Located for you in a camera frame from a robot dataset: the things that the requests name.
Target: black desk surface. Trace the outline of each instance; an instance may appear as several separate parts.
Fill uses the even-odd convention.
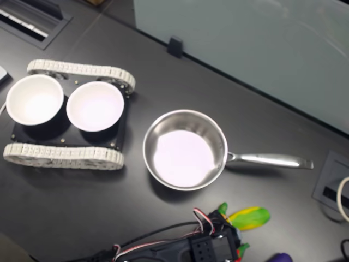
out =
[[[110,248],[159,227],[192,221],[191,209],[209,212],[227,201],[229,212],[248,206],[270,210],[271,221],[243,233],[245,261],[287,252],[295,261],[334,261],[348,224],[326,218],[311,195],[329,150],[349,157],[349,141],[164,47],[97,10],[62,1],[74,19],[41,51],[0,29],[0,64],[14,78],[0,89],[0,104],[29,61],[50,58],[121,67],[136,77],[122,171],[38,169],[0,159],[0,231],[40,261],[64,261]],[[142,156],[147,128],[160,115],[194,109],[223,129],[237,153],[286,153],[311,158],[315,169],[235,165],[209,187],[171,192],[155,182]],[[14,122],[0,118],[0,148]],[[191,228],[159,237],[175,237]]]

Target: wire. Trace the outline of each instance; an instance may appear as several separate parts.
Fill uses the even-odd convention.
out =
[[[349,257],[347,255],[347,253],[345,252],[345,249],[344,249],[345,242],[349,242],[349,239],[344,239],[344,240],[342,240],[342,242],[340,242],[340,250],[342,251],[342,254],[343,254],[343,257],[344,257],[345,261],[349,262]]]
[[[5,110],[6,108],[6,102],[1,106],[0,108],[0,115],[2,114],[2,112]]]
[[[120,252],[120,250],[121,250],[121,246],[118,245],[118,244],[114,244],[114,245],[113,245],[113,248],[117,248],[116,254],[118,254],[118,253]]]
[[[198,221],[199,224],[200,224],[201,232],[203,232],[203,225],[202,225],[202,222],[201,222],[201,220],[199,219],[197,213],[199,213],[199,214],[210,224],[211,230],[210,230],[209,234],[212,235],[212,233],[214,233],[214,226],[213,226],[213,223],[212,223],[211,219],[209,219],[209,217],[206,216],[206,214],[205,214],[204,212],[202,212],[202,211],[201,211],[200,209],[198,209],[198,208],[194,208],[192,211],[193,211],[193,213],[194,213],[195,218],[197,219],[197,221]]]
[[[349,222],[349,216],[344,212],[343,206],[342,206],[342,191],[344,188],[344,185],[349,182],[349,177],[346,177],[345,179],[340,182],[338,190],[337,190],[337,205],[338,210],[341,213],[341,215],[344,217],[345,220]]]
[[[134,247],[130,247],[126,250],[124,250],[123,252],[119,253],[119,250],[117,251],[117,253],[115,254],[114,258],[112,259],[113,262],[115,262],[119,257],[121,257],[122,255],[125,255],[131,251],[134,251],[136,249],[139,249],[139,248],[142,248],[142,247],[147,247],[147,246],[151,246],[151,245],[155,245],[155,244],[159,244],[159,243],[166,243],[166,242],[172,242],[172,241],[176,241],[176,240],[179,240],[179,239],[182,239],[184,237],[187,237],[189,235],[195,235],[197,233],[200,233],[200,231],[195,231],[195,232],[190,232],[190,233],[187,233],[185,235],[183,235],[182,237],[179,237],[177,239],[164,239],[164,240],[159,240],[159,241],[154,241],[154,242],[150,242],[150,243],[144,243],[144,244],[141,244],[141,245],[137,245],[137,246],[134,246]]]
[[[195,219],[198,221],[198,223],[199,223],[199,227],[197,227],[196,229],[195,229],[195,231],[197,231],[199,228],[201,229],[201,232],[203,232],[203,225],[202,225],[202,222],[201,222],[201,220],[199,219],[199,217],[197,216],[197,214],[193,211],[193,213],[194,213],[194,217],[195,217]]]
[[[157,230],[154,230],[154,231],[151,231],[149,233],[146,233],[144,235],[141,235],[139,237],[136,237],[135,239],[132,239],[130,241],[127,241],[126,243],[123,243],[121,244],[120,246],[121,247],[125,247],[125,246],[128,246],[134,242],[137,242],[137,241],[140,241],[142,239],[145,239],[147,237],[150,237],[152,235],[155,235],[155,234],[158,234],[160,232],[163,232],[163,231],[167,231],[167,230],[170,230],[170,229],[173,229],[173,228],[179,228],[179,227],[183,227],[183,226],[186,226],[186,225],[197,225],[197,222],[196,221],[191,221],[191,222],[184,222],[184,223],[179,223],[179,224],[174,224],[174,225],[169,225],[168,227],[164,227],[164,228],[160,228],[160,229],[157,229]]]
[[[129,252],[131,252],[133,250],[136,250],[136,249],[139,249],[139,248],[142,248],[142,247],[151,246],[151,245],[154,245],[154,244],[164,243],[164,242],[169,242],[169,241],[167,241],[167,240],[160,240],[160,241],[154,241],[154,242],[145,243],[145,244],[137,245],[137,246],[134,246],[134,247],[130,247],[130,248],[126,249],[125,251],[116,254],[112,261],[113,262],[116,261],[118,259],[118,257],[120,257],[122,255],[125,255],[125,254],[127,254],[127,253],[129,253]]]

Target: white cable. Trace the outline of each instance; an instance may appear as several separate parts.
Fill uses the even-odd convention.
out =
[[[214,232],[214,226],[213,226],[213,223],[211,221],[211,219],[209,219],[208,216],[205,215],[204,212],[202,212],[200,209],[198,208],[194,208],[193,210],[193,213],[194,213],[194,216],[196,218],[196,220],[200,223],[200,227],[201,227],[201,231],[203,232],[203,225],[202,225],[202,222],[201,220],[199,219],[199,217],[197,216],[196,213],[199,213],[211,226],[211,231],[209,232],[209,234],[211,235],[213,232]]]
[[[345,220],[349,222],[349,216],[344,212],[343,206],[342,206],[342,191],[344,188],[344,185],[349,182],[349,177],[346,177],[345,179],[340,182],[338,190],[337,190],[337,205],[338,205],[338,210],[343,216]]]
[[[201,232],[203,232],[203,225],[202,225],[201,220],[199,219],[199,217],[197,216],[197,214],[194,212],[194,210],[193,210],[193,213],[194,213],[195,219],[198,221],[198,223],[199,223],[199,225],[200,225],[197,229],[195,229],[195,231],[197,231],[197,230],[200,228],[200,229],[201,229]]]
[[[2,114],[2,112],[5,110],[6,108],[6,102],[1,106],[0,108],[0,115]]]
[[[158,244],[158,243],[163,243],[163,242],[168,242],[166,240],[160,240],[160,241],[155,241],[155,242],[151,242],[151,243],[145,243],[145,244],[141,244],[141,245],[138,245],[138,246],[135,246],[135,247],[131,247],[129,249],[126,249],[125,251],[121,252],[121,253],[118,253],[115,255],[115,257],[113,258],[113,262],[116,262],[116,260],[122,256],[122,255],[125,255],[133,250],[136,250],[136,249],[139,249],[141,247],[147,247],[147,246],[151,246],[151,245],[154,245],[154,244]]]

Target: red and white wire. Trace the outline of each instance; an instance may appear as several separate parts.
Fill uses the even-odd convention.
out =
[[[147,246],[151,246],[151,245],[154,245],[154,244],[158,244],[158,243],[163,243],[163,242],[168,242],[166,240],[160,240],[160,241],[154,241],[154,242],[150,242],[150,243],[145,243],[145,244],[140,244],[140,245],[137,245],[137,246],[134,246],[134,247],[130,247],[126,250],[124,250],[123,252],[120,252],[120,253],[116,253],[115,257],[113,258],[113,262],[115,262],[118,257],[122,256],[122,255],[125,255],[133,250],[136,250],[136,249],[139,249],[141,247],[147,247]]]
[[[210,230],[209,234],[211,235],[212,233],[214,233],[214,226],[213,226],[211,219],[209,219],[209,217],[206,216],[206,214],[198,208],[194,208],[192,211],[194,213],[194,217],[196,218],[196,220],[200,224],[201,232],[203,232],[203,224],[202,224],[202,221],[199,219],[197,213],[199,213],[210,224],[211,230]]]

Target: purple object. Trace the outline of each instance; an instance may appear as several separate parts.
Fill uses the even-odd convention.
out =
[[[285,253],[281,253],[273,256],[268,262],[292,262],[292,258]]]

